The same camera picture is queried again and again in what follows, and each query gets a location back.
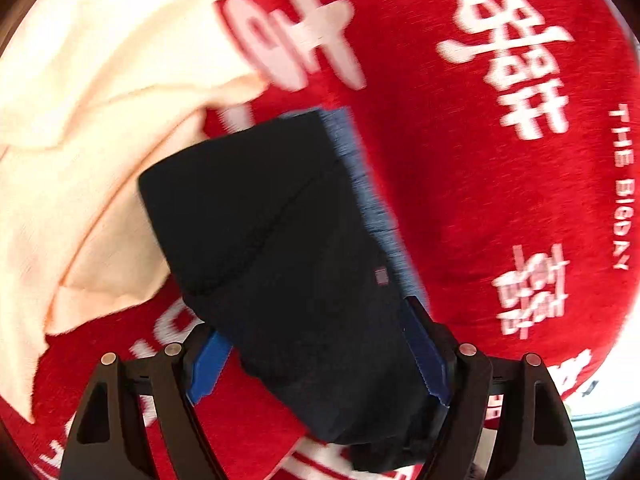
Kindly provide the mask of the black pants with blue trim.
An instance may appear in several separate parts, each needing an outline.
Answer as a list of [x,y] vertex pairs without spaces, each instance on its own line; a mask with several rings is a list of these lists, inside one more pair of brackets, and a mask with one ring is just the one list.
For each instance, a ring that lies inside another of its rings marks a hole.
[[201,142],[138,187],[184,302],[313,436],[358,470],[426,459],[437,366],[404,331],[422,286],[347,110]]

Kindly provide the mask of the red blanket with white characters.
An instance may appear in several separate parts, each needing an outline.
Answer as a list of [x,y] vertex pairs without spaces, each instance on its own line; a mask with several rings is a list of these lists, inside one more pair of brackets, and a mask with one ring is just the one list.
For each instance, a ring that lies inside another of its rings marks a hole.
[[[1,0],[1,56],[35,1]],[[561,398],[580,388],[639,292],[638,44],[611,1],[216,7],[266,86],[248,102],[206,107],[193,145],[306,110],[347,110],[432,320],[490,356],[538,354]],[[198,324],[213,328],[168,270],[143,304],[47,338],[31,419],[1,396],[2,440],[34,477],[62,479],[105,353],[148,358]],[[140,404],[157,479],[175,479],[154,401]],[[350,448],[313,436],[232,344],[194,412],[228,479],[414,479],[424,463],[356,469]]]

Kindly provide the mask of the cream folded cloth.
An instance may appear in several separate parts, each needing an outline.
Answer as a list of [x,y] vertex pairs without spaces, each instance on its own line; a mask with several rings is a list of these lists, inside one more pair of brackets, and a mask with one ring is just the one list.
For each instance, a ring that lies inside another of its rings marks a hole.
[[24,419],[48,337],[168,277],[142,171],[265,90],[218,1],[36,0],[2,53],[1,395]]

